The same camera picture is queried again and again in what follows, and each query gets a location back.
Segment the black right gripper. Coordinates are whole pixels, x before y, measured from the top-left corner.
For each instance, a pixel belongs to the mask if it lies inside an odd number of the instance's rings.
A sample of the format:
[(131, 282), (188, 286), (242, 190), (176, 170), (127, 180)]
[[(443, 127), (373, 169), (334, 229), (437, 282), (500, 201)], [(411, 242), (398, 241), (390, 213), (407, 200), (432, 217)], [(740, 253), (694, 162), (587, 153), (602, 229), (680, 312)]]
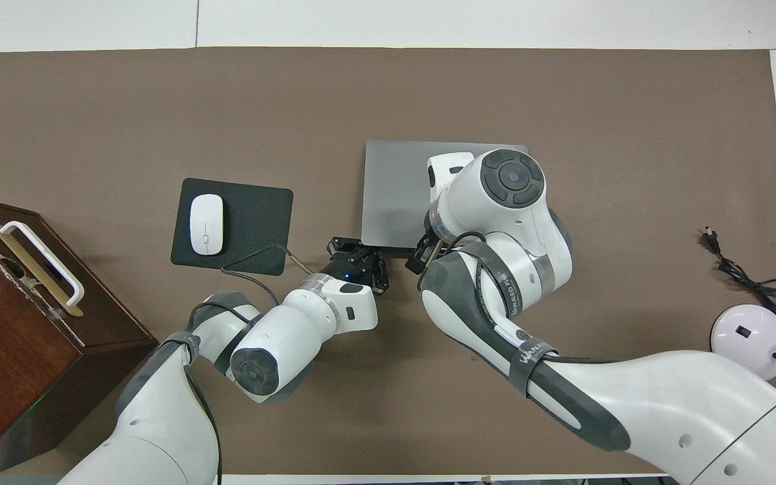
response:
[(426, 229), (425, 233), (418, 241), (415, 251), (407, 258), (406, 268), (414, 274), (421, 274), (427, 263), (438, 257), (440, 250), (440, 244), (443, 240), (434, 233), (434, 230)]

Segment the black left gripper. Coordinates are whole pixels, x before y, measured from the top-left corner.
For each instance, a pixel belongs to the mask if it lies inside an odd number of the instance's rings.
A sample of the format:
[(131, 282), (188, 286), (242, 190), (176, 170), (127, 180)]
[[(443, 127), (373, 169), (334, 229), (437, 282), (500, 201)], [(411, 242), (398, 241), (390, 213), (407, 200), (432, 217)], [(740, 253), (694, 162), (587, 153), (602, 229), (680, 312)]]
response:
[(390, 288), (386, 261), (377, 247), (364, 246), (366, 252), (361, 260), (351, 261), (342, 254), (354, 254), (362, 248), (357, 238), (334, 236), (326, 246), (332, 261), (321, 268), (321, 273), (345, 282), (370, 286), (373, 294), (382, 296)]

